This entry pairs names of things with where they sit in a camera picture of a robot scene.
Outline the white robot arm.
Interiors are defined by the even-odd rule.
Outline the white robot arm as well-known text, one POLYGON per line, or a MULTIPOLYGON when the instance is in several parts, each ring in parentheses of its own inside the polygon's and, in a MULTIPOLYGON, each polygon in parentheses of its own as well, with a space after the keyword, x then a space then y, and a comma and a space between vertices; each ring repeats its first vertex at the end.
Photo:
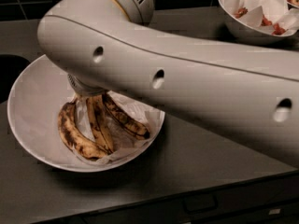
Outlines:
POLYGON ((297 166, 299 53, 153 30, 153 10, 153 0, 62 0, 38 41, 80 94, 115 91, 297 166))

